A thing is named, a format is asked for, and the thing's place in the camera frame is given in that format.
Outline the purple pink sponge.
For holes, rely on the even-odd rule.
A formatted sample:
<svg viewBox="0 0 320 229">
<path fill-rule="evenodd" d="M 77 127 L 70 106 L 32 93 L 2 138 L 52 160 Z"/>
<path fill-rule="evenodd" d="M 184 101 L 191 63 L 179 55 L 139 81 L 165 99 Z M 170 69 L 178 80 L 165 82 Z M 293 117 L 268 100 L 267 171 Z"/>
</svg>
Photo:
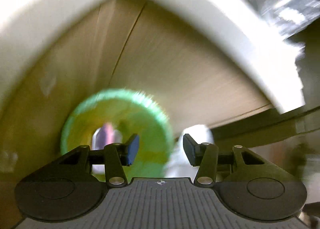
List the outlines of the purple pink sponge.
<svg viewBox="0 0 320 229">
<path fill-rule="evenodd" d="M 94 132 L 92 137 L 92 149 L 100 150 L 109 144 L 121 144 L 122 140 L 123 137 L 121 132 L 115 129 L 112 123 L 108 122 Z"/>
</svg>

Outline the green trash bin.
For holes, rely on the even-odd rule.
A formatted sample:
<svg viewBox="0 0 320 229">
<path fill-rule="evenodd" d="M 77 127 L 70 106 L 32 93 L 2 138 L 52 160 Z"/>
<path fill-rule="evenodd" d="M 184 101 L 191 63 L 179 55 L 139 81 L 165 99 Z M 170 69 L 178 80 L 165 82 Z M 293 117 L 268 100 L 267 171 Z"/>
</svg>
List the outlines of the green trash bin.
<svg viewBox="0 0 320 229">
<path fill-rule="evenodd" d="M 163 177 L 174 135 L 165 110 L 144 92 L 106 89 L 89 96 L 63 125 L 60 152 L 80 145 L 97 150 L 110 142 L 124 144 L 133 134 L 139 136 L 139 151 L 133 165 L 124 168 L 127 178 Z"/>
</svg>

